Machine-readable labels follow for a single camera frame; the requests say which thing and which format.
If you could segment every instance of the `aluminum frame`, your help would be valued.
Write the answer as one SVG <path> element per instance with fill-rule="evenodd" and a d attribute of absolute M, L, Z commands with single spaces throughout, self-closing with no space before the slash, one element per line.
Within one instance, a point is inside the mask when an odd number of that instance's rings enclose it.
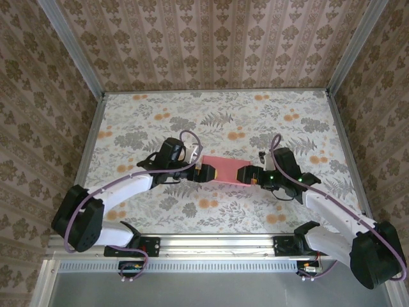
<path fill-rule="evenodd" d="M 339 61 L 327 88 L 335 95 L 350 71 L 353 62 L 357 59 L 373 27 L 378 21 L 388 0 L 372 0 L 362 16 L 344 54 Z"/>

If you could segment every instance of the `orange flower pattern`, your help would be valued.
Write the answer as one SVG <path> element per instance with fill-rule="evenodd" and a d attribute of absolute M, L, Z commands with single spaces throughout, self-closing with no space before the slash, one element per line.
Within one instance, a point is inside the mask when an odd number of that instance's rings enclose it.
<path fill-rule="evenodd" d="M 280 132 L 282 145 L 294 151 L 303 171 L 316 174 L 332 194 L 357 207 L 323 91 L 145 95 L 137 94 L 137 101 L 136 95 L 109 95 L 100 127 L 104 137 L 96 141 L 87 186 L 101 184 L 101 178 L 113 180 L 135 171 L 137 162 L 157 151 L 165 138 L 177 137 L 182 129 L 199 135 L 204 155 L 250 160 L 257 165 L 258 152 L 267 151 L 275 133 Z M 107 137 L 110 130 L 114 134 Z M 134 196 L 107 218 L 127 221 L 150 233 L 291 232 L 306 221 L 322 222 L 296 201 L 277 201 L 258 186 L 186 181 Z"/>

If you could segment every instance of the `black bracket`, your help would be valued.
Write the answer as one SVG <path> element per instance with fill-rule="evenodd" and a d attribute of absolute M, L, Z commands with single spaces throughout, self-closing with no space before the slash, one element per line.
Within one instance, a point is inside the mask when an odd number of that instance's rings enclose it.
<path fill-rule="evenodd" d="M 129 241 L 125 248 L 141 249 L 148 254 L 149 257 L 159 257 L 160 251 L 160 237 L 142 237 L 141 233 L 138 232 L 132 225 L 127 222 L 120 222 L 126 227 L 132 230 L 134 236 Z M 104 249 L 105 257 L 118 257 L 118 258 L 129 258 L 136 257 L 139 258 L 142 255 L 134 251 L 118 251 L 117 249 L 106 246 Z"/>

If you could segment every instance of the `table surface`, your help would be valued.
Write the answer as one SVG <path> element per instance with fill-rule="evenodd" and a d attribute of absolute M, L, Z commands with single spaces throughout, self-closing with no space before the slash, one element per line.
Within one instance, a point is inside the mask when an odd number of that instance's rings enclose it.
<path fill-rule="evenodd" d="M 324 91 L 110 94 L 105 99 L 86 187 L 132 172 L 183 129 L 200 137 L 204 155 L 255 165 L 261 165 L 258 152 L 267 152 L 280 132 L 281 145 L 293 150 L 303 172 L 319 177 L 345 205 L 359 208 Z M 334 230 L 295 200 L 276 200 L 256 185 L 214 182 L 158 186 L 114 207 L 105 219 L 126 221 L 143 233 L 280 233 L 311 220 Z"/>

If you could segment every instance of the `pink object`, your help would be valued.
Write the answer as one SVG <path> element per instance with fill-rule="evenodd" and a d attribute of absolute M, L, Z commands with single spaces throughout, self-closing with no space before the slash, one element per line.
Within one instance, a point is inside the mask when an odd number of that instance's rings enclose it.
<path fill-rule="evenodd" d="M 249 187 L 250 184 L 243 184 L 238 181 L 237 171 L 243 166 L 250 165 L 250 161 L 236 160 L 222 157 L 211 157 L 209 155 L 203 156 L 203 164 L 213 166 L 217 171 L 217 177 L 214 182 L 222 182 L 224 184 L 236 184 L 244 187 Z"/>

